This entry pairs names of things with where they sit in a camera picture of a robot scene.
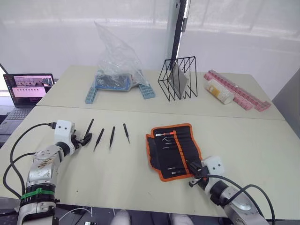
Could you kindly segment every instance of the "cable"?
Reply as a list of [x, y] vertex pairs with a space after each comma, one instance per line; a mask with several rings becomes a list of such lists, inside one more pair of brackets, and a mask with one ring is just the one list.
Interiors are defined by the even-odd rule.
[[77, 225], [79, 223], [79, 221], [83, 218], [85, 212], [81, 215], [81, 217], [79, 218], [79, 220], [77, 220], [77, 222], [74, 225]]
[[242, 188], [240, 191], [238, 191], [237, 193], [235, 193], [230, 199], [227, 199], [224, 203], [219, 204], [220, 206], [224, 206], [227, 205], [228, 203], [232, 202], [239, 194], [241, 194], [242, 192], [244, 192], [246, 189], [248, 188], [257, 188], [258, 190], [260, 190], [262, 192], [262, 194], [265, 196], [265, 198], [267, 199], [267, 202], [269, 204], [270, 210], [271, 210], [271, 214], [272, 214], [272, 224], [275, 224], [275, 213], [274, 213], [274, 209], [273, 209], [273, 205], [271, 203], [271, 200], [269, 199], [268, 195], [265, 193], [265, 191], [254, 184], [248, 184], [247, 186], [245, 186], [244, 188]]
[[73, 219], [72, 219], [71, 225], [73, 224], [74, 220], [75, 220], [75, 216], [74, 216]]
[[[19, 159], [25, 157], [25, 156], [29, 156], [29, 155], [34, 155], [35, 153], [34, 152], [31, 152], [31, 153], [26, 153], [26, 154], [23, 154], [21, 156], [19, 156], [18, 158], [16, 158], [13, 163], [16, 163]], [[9, 190], [11, 193], [13, 193], [15, 196], [17, 196], [19, 199], [21, 198], [21, 195], [19, 195], [19, 193], [17, 193], [15, 190], [13, 190], [7, 183], [6, 183], [6, 177], [7, 177], [7, 174], [8, 174], [8, 171], [9, 169], [12, 167], [12, 165], [10, 164], [7, 168], [6, 168], [6, 171], [4, 172], [3, 174], [3, 185], [4, 187], [6, 187], [7, 190]]]
[[150, 212], [150, 217], [151, 217], [152, 224], [155, 225], [155, 222], [154, 222], [154, 219], [153, 219], [152, 212]]
[[63, 219], [67, 214], [69, 214], [70, 212], [73, 212], [73, 211], [75, 211], [75, 210], [85, 210], [85, 211], [87, 211], [87, 212], [90, 213], [90, 216], [91, 216], [91, 217], [93, 217], [92, 213], [91, 213], [90, 211], [88, 211], [87, 209], [85, 209], [85, 208], [77, 208], [77, 209], [73, 209], [73, 210], [67, 212], [65, 215], [63, 215], [63, 216], [59, 219], [59, 221], [61, 221], [61, 219]]
[[0, 217], [10, 216], [10, 215], [14, 215], [16, 213], [17, 213], [16, 211], [11, 211], [11, 212], [6, 212], [6, 213], [0, 213]]
[[[262, 217], [264, 217], [264, 216], [263, 216], [263, 213], [262, 213], [262, 211], [260, 210], [260, 208], [258, 207], [256, 201], [252, 198], [252, 196], [251, 196], [247, 191], [243, 190], [243, 188], [242, 188], [240, 185], [238, 185], [237, 183], [235, 183], [235, 182], [232, 181], [231, 179], [228, 179], [228, 178], [226, 178], [226, 177], [219, 176], [219, 175], [207, 174], [207, 175], [205, 175], [205, 176], [199, 176], [199, 177], [197, 177], [197, 178], [199, 179], [199, 178], [207, 178], [207, 177], [208, 177], [208, 178], [209, 178], [209, 177], [213, 177], [213, 178], [219, 178], [219, 179], [222, 179], [222, 180], [226, 180], [227, 182], [229, 182], [229, 183], [233, 184], [234, 186], [236, 186], [236, 187], [237, 187], [238, 189], [240, 189], [243, 193], [245, 193], [245, 195], [247, 195], [247, 197], [252, 201], [252, 203], [254, 204], [254, 206], [257, 208], [257, 211], [259, 212], [259, 214], [260, 214]], [[272, 225], [275, 225], [275, 221], [276, 221], [276, 220], [275, 220], [275, 213], [274, 213], [274, 209], [273, 209], [273, 206], [272, 206], [272, 203], [271, 203], [269, 197], [268, 197], [267, 194], [264, 192], [264, 190], [261, 189], [259, 186], [256, 186], [256, 188], [258, 188], [258, 189], [263, 193], [263, 195], [265, 196], [265, 198], [267, 199], [268, 204], [269, 204], [269, 207], [270, 207], [270, 210], [271, 210], [271, 214], [272, 214]]]
[[14, 162], [13, 162], [13, 154], [14, 154], [14, 151], [15, 151], [15, 147], [16, 145], [19, 143], [19, 141], [22, 139], [22, 137], [24, 137], [25, 134], [27, 134], [29, 131], [31, 131], [32, 129], [36, 128], [36, 127], [39, 127], [39, 126], [44, 126], [44, 125], [47, 125], [47, 126], [50, 126], [53, 128], [53, 125], [54, 123], [40, 123], [40, 124], [37, 124], [37, 125], [34, 125], [32, 127], [30, 127], [28, 130], [26, 130], [17, 140], [16, 142], [14, 143], [11, 151], [10, 151], [10, 155], [9, 155], [9, 161], [10, 161], [10, 164], [12, 166], [12, 168], [14, 169], [14, 171], [16, 172], [16, 174], [18, 175], [19, 179], [20, 179], [20, 182], [21, 182], [21, 186], [22, 186], [22, 195], [25, 194], [25, 184], [24, 184], [24, 180], [23, 180], [23, 177], [22, 175], [20, 174], [20, 172], [18, 171], [18, 169], [16, 168], [16, 166], [14, 165]]

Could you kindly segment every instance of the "laptop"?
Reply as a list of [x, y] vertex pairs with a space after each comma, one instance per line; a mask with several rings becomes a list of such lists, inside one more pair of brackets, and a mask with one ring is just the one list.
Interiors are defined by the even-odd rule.
[[15, 108], [0, 125], [0, 143], [8, 139], [54, 85], [52, 74], [4, 74], [3, 77]]

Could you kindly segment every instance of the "gray pants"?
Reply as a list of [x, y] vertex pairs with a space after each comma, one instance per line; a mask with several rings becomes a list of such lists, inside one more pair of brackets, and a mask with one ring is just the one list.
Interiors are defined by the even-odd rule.
[[[194, 225], [192, 220], [184, 214], [170, 214], [172, 225]], [[130, 215], [126, 210], [117, 212], [112, 219], [111, 225], [130, 225]]]

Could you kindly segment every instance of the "white container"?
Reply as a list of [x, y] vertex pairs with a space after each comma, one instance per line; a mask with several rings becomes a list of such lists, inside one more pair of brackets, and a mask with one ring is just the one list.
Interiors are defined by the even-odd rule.
[[234, 99], [234, 94], [215, 79], [206, 82], [204, 87], [223, 104], [228, 104]]

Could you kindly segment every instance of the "table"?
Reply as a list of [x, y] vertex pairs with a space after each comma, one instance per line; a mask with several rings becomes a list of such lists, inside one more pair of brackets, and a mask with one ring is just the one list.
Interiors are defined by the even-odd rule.
[[[29, 127], [57, 119], [70, 120], [82, 136], [92, 118], [95, 121], [91, 143], [61, 164], [55, 194], [62, 203], [225, 216], [199, 187], [188, 185], [189, 179], [162, 182], [148, 165], [145, 135], [151, 128], [189, 122], [202, 156], [222, 158], [224, 176], [242, 186], [251, 183], [262, 187], [273, 203], [277, 219], [300, 219], [300, 140], [284, 120], [37, 106], [0, 149], [1, 177], [9, 164], [10, 148]], [[127, 125], [131, 144], [128, 144], [123, 123]], [[116, 131], [109, 151], [113, 126]], [[93, 152], [101, 128], [105, 131]], [[17, 145], [15, 158], [52, 144], [53, 133], [47, 126], [32, 130]], [[31, 162], [28, 157], [16, 164], [24, 179]], [[20, 191], [20, 183], [12, 172], [8, 175], [8, 184]], [[263, 195], [256, 190], [249, 192], [265, 217], [270, 218]], [[14, 197], [2, 185], [0, 195]]]
[[[98, 91], [93, 104], [85, 104], [85, 97], [93, 82], [97, 67], [70, 66], [58, 82], [38, 103], [38, 105], [62, 106], [90, 109], [122, 110], [145, 113], [171, 113], [181, 115], [226, 116], [241, 118], [284, 120], [278, 109], [272, 105], [258, 112], [256, 109], [245, 111], [236, 103], [223, 105], [203, 88], [203, 73], [198, 73], [198, 97], [169, 102], [157, 80], [158, 71], [144, 71], [155, 91], [156, 97], [144, 100], [140, 90], [133, 88], [129, 92]], [[223, 74], [233, 82], [253, 93], [263, 101], [271, 100], [251, 75]]]

